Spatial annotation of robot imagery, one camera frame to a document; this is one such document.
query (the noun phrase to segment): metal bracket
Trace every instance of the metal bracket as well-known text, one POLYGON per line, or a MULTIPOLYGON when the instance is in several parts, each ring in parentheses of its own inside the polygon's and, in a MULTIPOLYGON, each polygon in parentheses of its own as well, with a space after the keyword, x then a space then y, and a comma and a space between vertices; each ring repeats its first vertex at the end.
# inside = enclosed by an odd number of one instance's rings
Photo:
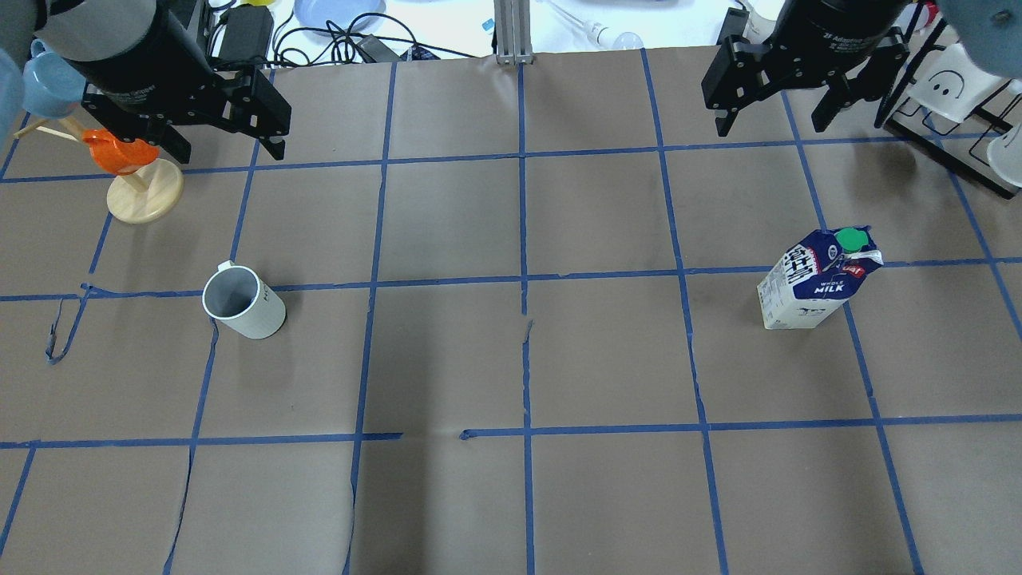
POLYGON ((532 63, 528 2, 529 0, 494 0, 498 63, 532 63))

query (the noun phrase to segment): red object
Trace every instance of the red object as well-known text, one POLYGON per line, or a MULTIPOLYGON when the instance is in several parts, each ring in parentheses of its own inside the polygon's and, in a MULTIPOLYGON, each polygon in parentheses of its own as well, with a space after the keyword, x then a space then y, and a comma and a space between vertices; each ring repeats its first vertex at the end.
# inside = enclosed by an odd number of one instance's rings
POLYGON ((123 142, 109 130, 86 130, 82 141, 89 145, 93 161, 105 172, 118 176, 134 174, 159 155, 159 148, 142 140, 123 142))

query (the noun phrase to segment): white cup with smiley face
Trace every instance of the white cup with smiley face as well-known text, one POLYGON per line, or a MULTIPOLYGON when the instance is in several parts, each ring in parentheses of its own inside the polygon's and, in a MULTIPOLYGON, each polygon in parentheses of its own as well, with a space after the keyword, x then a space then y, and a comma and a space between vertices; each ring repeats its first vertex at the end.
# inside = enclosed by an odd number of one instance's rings
POLYGON ((974 64, 962 44, 947 46, 918 79, 909 96, 956 124, 1005 82, 974 64))

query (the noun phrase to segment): milk carton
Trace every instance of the milk carton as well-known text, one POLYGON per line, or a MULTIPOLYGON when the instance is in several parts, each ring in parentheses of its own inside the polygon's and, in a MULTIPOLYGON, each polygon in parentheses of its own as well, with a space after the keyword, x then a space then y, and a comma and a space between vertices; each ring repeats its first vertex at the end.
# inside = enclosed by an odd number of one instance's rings
POLYGON ((858 291, 884 265, 870 227, 818 229, 793 245, 759 282, 768 330, 811 329, 858 291))

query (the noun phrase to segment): blue mug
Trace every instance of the blue mug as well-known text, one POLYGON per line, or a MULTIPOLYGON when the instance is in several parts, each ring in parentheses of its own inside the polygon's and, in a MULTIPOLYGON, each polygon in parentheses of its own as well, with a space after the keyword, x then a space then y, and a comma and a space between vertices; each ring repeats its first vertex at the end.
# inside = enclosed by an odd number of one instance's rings
POLYGON ((71 115, 85 91, 85 78, 40 40, 32 43, 32 59, 26 62, 21 80, 22 107, 33 115, 50 119, 71 115))

